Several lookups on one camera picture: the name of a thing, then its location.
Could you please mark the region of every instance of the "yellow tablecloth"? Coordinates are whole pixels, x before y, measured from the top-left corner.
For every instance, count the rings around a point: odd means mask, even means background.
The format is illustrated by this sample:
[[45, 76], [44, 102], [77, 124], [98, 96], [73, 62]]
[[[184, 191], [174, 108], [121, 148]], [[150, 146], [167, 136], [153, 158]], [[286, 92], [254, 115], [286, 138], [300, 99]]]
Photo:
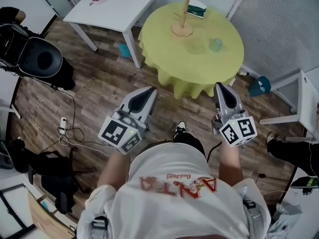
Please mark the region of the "yellow tablecloth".
[[[189, 37], [178, 37], [171, 25], [182, 16], [184, 3], [170, 3], [154, 11], [139, 35], [145, 63], [158, 70], [162, 85], [173, 84], [180, 98], [189, 92], [197, 98], [201, 91], [211, 97], [216, 82], [229, 83], [243, 63], [244, 47], [235, 27], [218, 11], [207, 8], [204, 19], [187, 15], [193, 27]], [[211, 40], [220, 38], [219, 52], [209, 49]]]

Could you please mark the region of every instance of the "sneaker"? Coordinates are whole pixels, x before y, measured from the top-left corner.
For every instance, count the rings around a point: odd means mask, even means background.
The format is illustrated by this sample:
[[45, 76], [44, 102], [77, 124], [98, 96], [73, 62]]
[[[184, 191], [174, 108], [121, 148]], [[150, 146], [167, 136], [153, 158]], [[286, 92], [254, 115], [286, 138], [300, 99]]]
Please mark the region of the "sneaker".
[[175, 136], [177, 136], [179, 133], [185, 133], [186, 132], [186, 122], [183, 120], [180, 120], [179, 123], [177, 123], [175, 133], [173, 135], [173, 139]]
[[268, 144], [268, 142], [270, 142], [271, 140], [281, 141], [280, 135], [271, 131], [271, 132], [267, 135], [267, 144]]

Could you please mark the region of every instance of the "cable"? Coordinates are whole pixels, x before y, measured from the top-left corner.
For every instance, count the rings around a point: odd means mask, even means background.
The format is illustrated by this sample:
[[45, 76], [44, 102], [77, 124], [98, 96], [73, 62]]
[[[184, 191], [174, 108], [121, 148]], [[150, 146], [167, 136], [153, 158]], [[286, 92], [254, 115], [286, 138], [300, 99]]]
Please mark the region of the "cable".
[[88, 149], [91, 149], [91, 150], [95, 150], [95, 151], [98, 151], [98, 152], [100, 152], [100, 153], [102, 153], [103, 155], [106, 155], [106, 156], [110, 156], [110, 155], [107, 155], [107, 154], [105, 154], [104, 152], [102, 152], [102, 151], [100, 151], [100, 150], [98, 150], [98, 149], [93, 149], [93, 148], [90, 148], [90, 147], [88, 147], [88, 146], [85, 146], [85, 145], [81, 145], [81, 144], [77, 144], [77, 143], [71, 143], [65, 136], [63, 136], [63, 135], [61, 135], [60, 137], [59, 137], [59, 141], [58, 141], [62, 146], [68, 146], [69, 144], [71, 144], [71, 145], [77, 145], [77, 146], [82, 146], [82, 147], [86, 147], [86, 148], [88, 148]]
[[[319, 119], [319, 117], [317, 118], [317, 123], [316, 123], [315, 129], [314, 129], [314, 132], [312, 133], [311, 145], [313, 144], [314, 134], [315, 134], [315, 131], [316, 131], [317, 126], [318, 126], [318, 119]], [[309, 160], [309, 162], [310, 162], [310, 168], [311, 168], [311, 170], [313, 171], [314, 175], [319, 178], [319, 176], [317, 176], [316, 173], [315, 173], [315, 171], [313, 170], [313, 165], [311, 164], [311, 157], [312, 157], [312, 155], [313, 155], [313, 152], [312, 152], [311, 149], [310, 149], [310, 142], [309, 142], [309, 151], [310, 151], [310, 160]]]
[[3, 154], [3, 153], [1, 153], [1, 152], [0, 152], [0, 155], [3, 155], [3, 156], [5, 156], [5, 157], [9, 157], [8, 155], [5, 155], [5, 154]]
[[45, 148], [44, 150], [40, 151], [40, 153], [44, 152], [45, 150], [47, 150], [48, 148], [52, 147], [53, 145], [55, 145], [59, 140], [57, 140], [56, 142], [54, 142], [53, 144], [51, 144], [49, 147]]
[[264, 193], [262, 195], [267, 195], [267, 194], [271, 194], [271, 193], [274, 193], [274, 192], [283, 192], [283, 193], [287, 193], [287, 191], [283, 191], [283, 190], [275, 190], [275, 191], [271, 191], [271, 192], [268, 192], [268, 193]]
[[[49, 84], [46, 84], [45, 82], [39, 81], [39, 80], [37, 80], [36, 78], [33, 78], [33, 77], [30, 77], [30, 78], [32, 78], [32, 79], [34, 79], [34, 80], [36, 80], [36, 81], [38, 81], [38, 82], [40, 82], [40, 83], [42, 83], [42, 84], [45, 84], [45, 85], [51, 87]], [[62, 93], [64, 93], [64, 94], [66, 94], [66, 95], [68, 95], [68, 96], [70, 96], [70, 97], [72, 98], [72, 100], [73, 100], [74, 110], [73, 110], [72, 128], [69, 128], [69, 123], [68, 123], [68, 121], [66, 120], [67, 128], [64, 128], [64, 130], [66, 131], [66, 133], [65, 133], [64, 135], [61, 135], [60, 132], [59, 132], [60, 127], [58, 127], [58, 128], [57, 128], [57, 131], [58, 131], [58, 133], [59, 133], [59, 135], [60, 135], [60, 138], [59, 138], [56, 142], [54, 142], [52, 145], [50, 145], [49, 147], [47, 147], [46, 149], [44, 149], [44, 150], [41, 151], [41, 152], [44, 152], [45, 150], [47, 150], [48, 148], [52, 147], [53, 145], [55, 145], [56, 143], [59, 142], [62, 146], [67, 146], [67, 145], [70, 143], [70, 144], [72, 144], [72, 145], [78, 145], [78, 146], [86, 147], [86, 148], [88, 148], [88, 149], [95, 150], [95, 151], [98, 151], [98, 152], [100, 152], [100, 153], [102, 153], [102, 154], [104, 154], [104, 155], [106, 155], [106, 156], [109, 156], [109, 155], [107, 155], [107, 154], [101, 152], [100, 150], [93, 149], [93, 148], [90, 148], [90, 147], [88, 147], [88, 146], [81, 145], [81, 144], [71, 143], [71, 142], [68, 140], [68, 139], [71, 139], [71, 140], [78, 141], [78, 142], [81, 142], [81, 143], [94, 143], [94, 144], [101, 145], [101, 146], [107, 146], [107, 144], [102, 144], [102, 143], [98, 143], [98, 142], [94, 142], [94, 141], [84, 141], [85, 135], [84, 135], [83, 130], [82, 130], [81, 128], [79, 128], [79, 127], [74, 127], [74, 122], [75, 122], [75, 109], [76, 109], [76, 104], [75, 104], [75, 99], [74, 99], [74, 97], [73, 97], [72, 95], [70, 95], [70, 94], [64, 92], [64, 91], [59, 90], [59, 89], [56, 89], [56, 90], [59, 91], [59, 92], [62, 92]], [[76, 135], [75, 135], [75, 129], [80, 130], [80, 132], [81, 132], [82, 135], [83, 135], [83, 138], [82, 138], [82, 139], [78, 139], [78, 138], [76, 137]], [[67, 134], [67, 132], [68, 132], [69, 130], [71, 130], [71, 131], [73, 132], [73, 137], [74, 137], [74, 138], [66, 137], [66, 134]], [[61, 140], [61, 137], [63, 137], [63, 139], [67, 142], [66, 145], [61, 143], [61, 141], [60, 141], [60, 140]]]
[[264, 173], [260, 173], [260, 174], [257, 176], [257, 179], [256, 179], [255, 183], [257, 183], [258, 178], [262, 178], [262, 179], [263, 179], [263, 178], [269, 178], [269, 179], [275, 179], [275, 180], [279, 180], [279, 181], [288, 181], [288, 182], [289, 182], [289, 180], [279, 179], [279, 178], [275, 178], [275, 177], [269, 177], [269, 176], [267, 176], [267, 175], [264, 174]]
[[217, 145], [215, 145], [214, 147], [212, 147], [212, 149], [209, 151], [209, 154], [208, 154], [208, 157], [207, 157], [207, 163], [208, 163], [208, 161], [209, 161], [209, 158], [210, 158], [210, 155], [211, 155], [212, 151], [213, 151], [214, 149], [216, 149], [217, 147], [219, 147], [221, 144], [222, 144], [222, 142], [220, 142], [219, 144], [217, 144]]
[[33, 78], [33, 77], [30, 77], [30, 78], [31, 78], [31, 79], [34, 79], [34, 80], [36, 80], [37, 82], [40, 82], [40, 83], [42, 83], [42, 84], [44, 84], [44, 85], [47, 85], [47, 86], [49, 86], [49, 87], [51, 88], [51, 85], [46, 84], [45, 82], [39, 81], [38, 79]]
[[312, 152], [311, 149], [310, 149], [310, 143], [309, 143], [309, 151], [310, 151], [310, 168], [311, 168], [311, 170], [313, 171], [314, 175], [319, 178], [319, 176], [317, 176], [316, 173], [315, 173], [315, 171], [313, 170], [313, 165], [311, 164], [311, 157], [312, 157], [312, 155], [313, 155], [313, 152]]

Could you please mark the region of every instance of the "white table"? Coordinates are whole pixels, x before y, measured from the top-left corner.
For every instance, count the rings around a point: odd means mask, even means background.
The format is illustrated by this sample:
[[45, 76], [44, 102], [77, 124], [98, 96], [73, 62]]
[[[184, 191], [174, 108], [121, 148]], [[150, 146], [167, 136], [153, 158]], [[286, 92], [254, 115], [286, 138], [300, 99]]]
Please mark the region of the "white table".
[[135, 46], [132, 26], [154, 0], [81, 0], [64, 18], [82, 39], [96, 51], [97, 47], [78, 24], [98, 26], [122, 32], [135, 66], [141, 67], [141, 54]]
[[313, 138], [319, 140], [319, 120], [317, 105], [319, 93], [303, 71], [294, 74], [272, 85], [271, 90], [286, 86], [298, 80], [298, 109], [296, 115], [283, 116], [271, 119], [261, 119], [260, 124], [276, 124], [299, 121], [308, 131], [310, 137], [286, 137], [287, 141], [308, 141]]

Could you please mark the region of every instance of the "blue object on floor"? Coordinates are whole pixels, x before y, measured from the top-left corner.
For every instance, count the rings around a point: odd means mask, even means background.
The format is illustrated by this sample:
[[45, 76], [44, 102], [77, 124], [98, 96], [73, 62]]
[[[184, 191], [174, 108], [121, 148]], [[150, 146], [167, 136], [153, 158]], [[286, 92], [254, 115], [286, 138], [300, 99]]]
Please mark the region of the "blue object on floor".
[[257, 97], [269, 93], [270, 89], [269, 80], [265, 76], [261, 76], [249, 86], [248, 92], [251, 97]]
[[124, 58], [130, 58], [131, 57], [131, 53], [130, 50], [128, 48], [128, 46], [126, 44], [119, 44], [118, 48], [120, 50], [120, 54], [122, 57]]

